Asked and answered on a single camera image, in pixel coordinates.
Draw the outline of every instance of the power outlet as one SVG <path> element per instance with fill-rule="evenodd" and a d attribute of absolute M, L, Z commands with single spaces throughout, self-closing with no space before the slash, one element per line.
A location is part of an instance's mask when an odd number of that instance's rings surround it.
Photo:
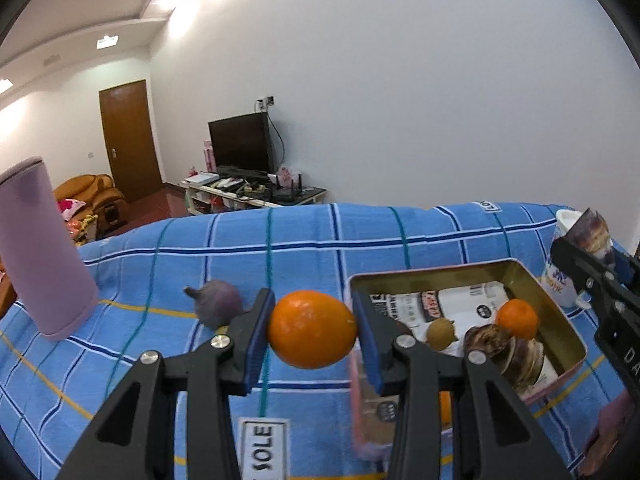
<path fill-rule="evenodd" d="M 272 95 L 268 95 L 266 97 L 261 97 L 260 99 L 256 99 L 255 103 L 259 111 L 266 112 L 267 108 L 270 106 L 273 106 L 275 101 Z"/>

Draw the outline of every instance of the red tiled floor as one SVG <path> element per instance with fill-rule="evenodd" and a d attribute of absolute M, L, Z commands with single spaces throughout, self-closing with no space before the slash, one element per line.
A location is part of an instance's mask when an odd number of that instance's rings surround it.
<path fill-rule="evenodd" d="M 141 198 L 129 204 L 129 222 L 109 236 L 117 236 L 136 227 L 140 227 L 167 218 L 189 216 L 184 205 L 184 196 L 178 191 L 161 189 L 153 195 Z"/>

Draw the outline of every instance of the pink thermos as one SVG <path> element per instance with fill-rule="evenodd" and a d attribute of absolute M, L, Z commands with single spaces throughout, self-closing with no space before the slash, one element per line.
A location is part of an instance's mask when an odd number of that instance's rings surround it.
<path fill-rule="evenodd" d="M 46 338 L 64 339 L 94 310 L 98 288 L 64 226 L 39 156 L 0 174 L 0 258 Z"/>

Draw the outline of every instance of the white cup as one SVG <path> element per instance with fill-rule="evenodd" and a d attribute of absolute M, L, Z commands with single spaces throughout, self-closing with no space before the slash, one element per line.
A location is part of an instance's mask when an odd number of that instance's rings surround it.
<path fill-rule="evenodd" d="M 567 234 L 580 216 L 582 216 L 582 213 L 579 211 L 559 209 L 556 212 L 557 223 L 554 240 Z M 571 308 L 574 306 L 575 300 L 578 297 L 574 282 L 551 262 L 551 254 L 549 254 L 546 259 L 545 271 L 542 273 L 542 277 L 540 277 L 540 283 L 559 306 L 562 308 Z"/>

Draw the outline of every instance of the black tv screen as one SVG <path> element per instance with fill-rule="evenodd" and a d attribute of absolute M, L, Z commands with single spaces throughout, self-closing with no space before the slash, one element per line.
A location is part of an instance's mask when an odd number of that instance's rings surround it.
<path fill-rule="evenodd" d="M 266 113 L 213 121 L 209 123 L 209 133 L 218 168 L 273 171 Z"/>

